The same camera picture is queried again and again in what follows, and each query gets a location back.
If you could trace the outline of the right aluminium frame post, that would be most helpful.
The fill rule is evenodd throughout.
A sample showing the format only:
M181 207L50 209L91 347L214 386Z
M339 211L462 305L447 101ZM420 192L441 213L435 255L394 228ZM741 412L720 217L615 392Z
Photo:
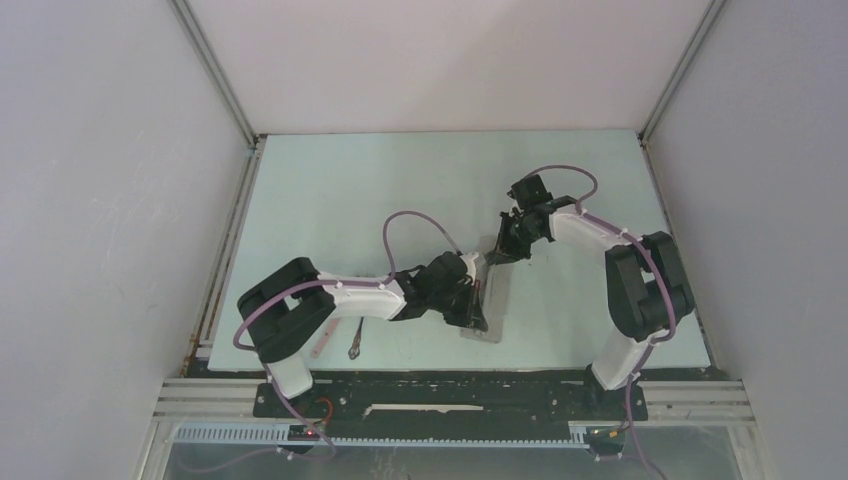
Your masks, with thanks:
M711 0L701 16L695 30L690 36L680 58L676 62L668 80L666 81L660 96L654 104L647 120L639 132L639 139L643 146L647 146L659 127L666 111L674 100L679 88L682 86L691 68L695 64L698 55L709 38L715 25L728 6L728 0Z

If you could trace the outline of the grey cloth napkin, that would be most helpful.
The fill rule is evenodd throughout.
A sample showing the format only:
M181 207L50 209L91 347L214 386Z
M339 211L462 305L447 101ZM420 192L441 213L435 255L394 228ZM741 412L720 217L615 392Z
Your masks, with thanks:
M479 258L475 260L477 272L485 275L482 280L481 304L488 330L486 332L469 328L460 330L462 338L491 344L500 343L503 339L511 276L515 266L514 263L495 266L487 263L484 255L494 249L495 243L495 235L484 235L475 248L475 251L479 253Z

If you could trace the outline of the iridescent fork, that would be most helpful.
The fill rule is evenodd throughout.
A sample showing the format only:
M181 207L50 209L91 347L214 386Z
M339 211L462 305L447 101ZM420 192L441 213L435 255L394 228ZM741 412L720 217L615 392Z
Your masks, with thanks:
M362 342L362 334L363 334L363 326L364 326L364 318L361 317L355 331L354 337L351 342L351 346L348 350L348 358L350 360L356 360L361 354L361 342Z

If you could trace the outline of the left aluminium frame post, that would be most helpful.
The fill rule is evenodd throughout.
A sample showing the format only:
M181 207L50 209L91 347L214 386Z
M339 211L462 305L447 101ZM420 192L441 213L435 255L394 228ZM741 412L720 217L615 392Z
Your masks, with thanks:
M191 2L187 0L169 0L168 4L185 32L214 89L223 101L241 137L250 148L254 148L258 143L259 135L248 120L247 114L238 100L236 92Z

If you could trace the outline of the aluminium frame post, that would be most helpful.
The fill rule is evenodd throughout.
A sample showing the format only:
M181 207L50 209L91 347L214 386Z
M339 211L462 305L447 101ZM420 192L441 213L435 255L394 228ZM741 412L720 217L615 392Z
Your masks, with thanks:
M728 6L728 0L711 0L701 16L695 30L690 36L680 58L676 62L668 80L666 81L660 96L654 104L647 120L639 132L639 139L643 146L647 146L659 127L666 111L674 100L679 88L682 86L691 68L695 64L698 55L709 38L715 25Z
M191 2L187 0L169 0L168 4L185 32L214 89L223 101L241 137L250 148L254 148L258 143L259 135L248 120L247 114L238 100L236 92Z

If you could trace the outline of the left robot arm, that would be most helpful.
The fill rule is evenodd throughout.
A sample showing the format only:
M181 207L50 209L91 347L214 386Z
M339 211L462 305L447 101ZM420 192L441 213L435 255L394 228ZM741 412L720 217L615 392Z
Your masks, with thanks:
M243 323L234 345L257 354L279 387L278 404L292 416L304 416L315 406L316 390L300 351L325 321L365 317L394 322L436 312L448 325L485 332L487 273L477 252L445 252L385 279L331 275L299 257L238 299ZM243 334L250 344L239 341Z

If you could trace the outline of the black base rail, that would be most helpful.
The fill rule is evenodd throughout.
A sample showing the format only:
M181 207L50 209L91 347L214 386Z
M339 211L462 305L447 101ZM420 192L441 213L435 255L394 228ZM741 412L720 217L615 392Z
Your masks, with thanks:
M638 386L605 392L588 372L326 371L287 409L270 382L255 393L262 419L328 420L328 436L401 435L457 439L555 439L579 422L645 421Z

